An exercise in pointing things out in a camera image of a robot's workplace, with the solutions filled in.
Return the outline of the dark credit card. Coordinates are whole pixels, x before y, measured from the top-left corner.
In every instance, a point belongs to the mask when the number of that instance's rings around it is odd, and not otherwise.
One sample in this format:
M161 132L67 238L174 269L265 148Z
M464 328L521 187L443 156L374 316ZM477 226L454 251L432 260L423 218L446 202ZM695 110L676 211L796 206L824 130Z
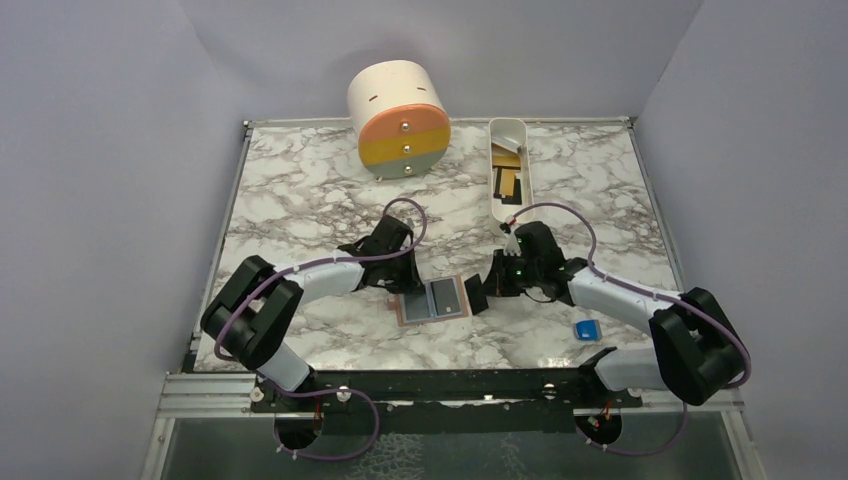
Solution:
M426 287L400 296L401 324L412 325L432 318L430 298Z

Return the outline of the brown leather card holder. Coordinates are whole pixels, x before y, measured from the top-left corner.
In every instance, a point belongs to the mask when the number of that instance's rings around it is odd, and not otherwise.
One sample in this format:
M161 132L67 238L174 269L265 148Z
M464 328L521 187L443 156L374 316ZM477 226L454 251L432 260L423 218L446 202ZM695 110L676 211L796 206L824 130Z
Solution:
M434 303L433 303L433 295L432 295L432 292L431 292L431 283L432 283L434 280L439 280L439 279L444 279L444 278L451 278L451 277L455 278L455 279L456 279L456 281L457 281L458 288L459 288L459 292L460 292L460 298L461 298L462 305L463 305L463 313L462 313L462 315L455 315L455 316L449 316L449 317L437 318L437 317L435 316L435 308L434 308ZM469 308L469 303L468 303L468 298L467 298L466 290L465 290L465 287L464 287L463 281L462 281L462 279L461 279L461 277L460 277L459 275L446 276L446 277L441 277L441 278L437 278L437 279L432 279L432 280L424 281L424 287L426 287L426 288L427 288L428 293L429 293L429 298L430 298L430 308L431 308L431 315L432 315L432 318L431 318L430 320L425 321L425 322L422 322L422 323L416 323L416 324L412 324L412 325L402 325L402 324L401 324L401 311L400 311L400 307L399 307L399 301L400 301L400 296L401 296L401 295L403 295L403 294L397 294L397 295L394 295L392 298L390 298L390 299L387 301L387 309L388 309L389 311L391 311L391 312L393 312L393 313L395 314L396 319L397 319L397 323L398 323L398 325L399 325L400 327L412 327L412 326L419 326L419 325L424 325L424 324L428 324L428 323L435 323L435 322L442 322L442 321L448 321L448 320L454 320L454 319L466 318L466 317L470 317L470 316L472 315L472 313L471 313L471 311L470 311L470 308Z

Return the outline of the gold black striped card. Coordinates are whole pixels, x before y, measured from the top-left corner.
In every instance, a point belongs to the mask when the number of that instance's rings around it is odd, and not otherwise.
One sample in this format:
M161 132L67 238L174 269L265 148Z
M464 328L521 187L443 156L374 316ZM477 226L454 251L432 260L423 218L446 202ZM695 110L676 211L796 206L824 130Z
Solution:
M521 176L519 169L494 168L493 198L502 205L521 205L523 203Z

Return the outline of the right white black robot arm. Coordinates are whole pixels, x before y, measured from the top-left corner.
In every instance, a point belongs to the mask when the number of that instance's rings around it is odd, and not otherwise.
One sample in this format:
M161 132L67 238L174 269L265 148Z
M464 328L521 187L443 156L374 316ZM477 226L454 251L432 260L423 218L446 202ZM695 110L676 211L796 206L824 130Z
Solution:
M519 226L494 251L486 276L464 283L471 310L491 298L518 297L532 288L547 303L595 311L652 341L646 348L607 349L581 367L579 398L600 407L616 392L666 390L688 405L704 404L748 372L750 356L716 298L707 290L651 290L612 277L581 257L567 258L540 221Z

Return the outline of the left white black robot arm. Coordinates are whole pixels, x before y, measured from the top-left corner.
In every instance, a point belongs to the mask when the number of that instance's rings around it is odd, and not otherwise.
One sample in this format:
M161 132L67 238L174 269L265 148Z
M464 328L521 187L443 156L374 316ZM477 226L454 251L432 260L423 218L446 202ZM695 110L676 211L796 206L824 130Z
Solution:
M259 255L241 262L206 307L200 326L234 361L274 382L285 407L313 401L313 369L284 337L300 307L364 288L392 294L421 291L413 230L390 215L371 234L340 246L329 257L276 271Z

